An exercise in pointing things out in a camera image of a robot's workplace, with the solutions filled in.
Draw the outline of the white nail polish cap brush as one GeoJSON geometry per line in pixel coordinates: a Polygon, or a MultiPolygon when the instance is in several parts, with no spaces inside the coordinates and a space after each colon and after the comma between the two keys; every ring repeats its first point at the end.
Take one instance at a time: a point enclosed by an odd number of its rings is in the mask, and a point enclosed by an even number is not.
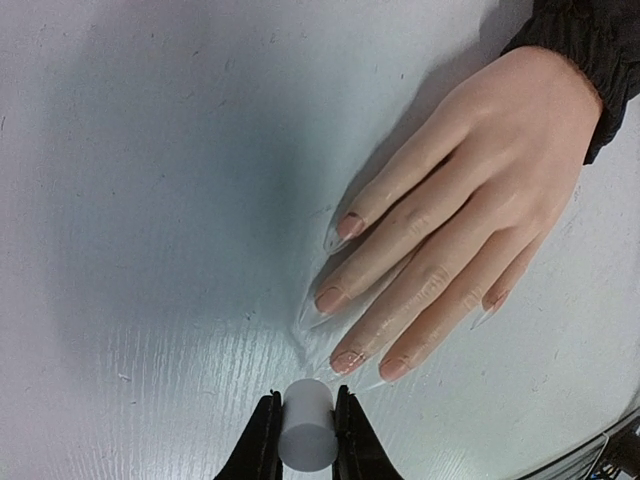
{"type": "Polygon", "coordinates": [[[292,383],[283,398],[280,460],[295,471],[318,472],[336,460],[337,452],[331,390],[315,379],[292,383]]]}

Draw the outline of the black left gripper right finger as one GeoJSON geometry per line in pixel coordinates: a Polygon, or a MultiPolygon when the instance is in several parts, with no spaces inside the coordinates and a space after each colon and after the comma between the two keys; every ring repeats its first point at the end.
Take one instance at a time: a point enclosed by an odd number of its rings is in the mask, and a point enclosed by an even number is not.
{"type": "Polygon", "coordinates": [[[358,398],[346,385],[338,390],[334,411],[338,453],[333,478],[402,480],[369,422],[358,398]]]}

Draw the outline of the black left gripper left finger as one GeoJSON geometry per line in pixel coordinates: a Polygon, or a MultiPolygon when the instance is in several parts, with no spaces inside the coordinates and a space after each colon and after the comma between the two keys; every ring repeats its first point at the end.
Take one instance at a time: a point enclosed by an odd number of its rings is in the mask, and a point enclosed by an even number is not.
{"type": "Polygon", "coordinates": [[[278,454],[282,427],[282,397],[278,391],[261,397],[239,440],[215,480],[281,480],[278,454]]]}

